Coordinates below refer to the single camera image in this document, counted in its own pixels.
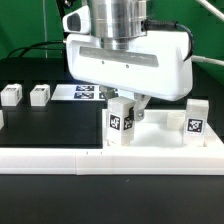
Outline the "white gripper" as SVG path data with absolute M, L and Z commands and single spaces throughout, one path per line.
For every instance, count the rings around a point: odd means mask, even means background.
M 126 51 L 106 50 L 93 36 L 71 34 L 66 50 L 75 79 L 103 85 L 99 90 L 106 100 L 116 97 L 114 88 L 135 93 L 134 119 L 143 120 L 151 97 L 176 101 L 191 91 L 188 45 L 184 32 L 149 31 L 132 39 Z

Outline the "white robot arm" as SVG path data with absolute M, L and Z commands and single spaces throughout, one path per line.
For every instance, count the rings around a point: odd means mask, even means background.
M 87 0 L 63 18 L 72 76 L 106 94 L 132 92 L 136 120 L 152 97 L 176 101 L 192 89 L 193 35 L 176 21 L 151 19 L 149 1 Z

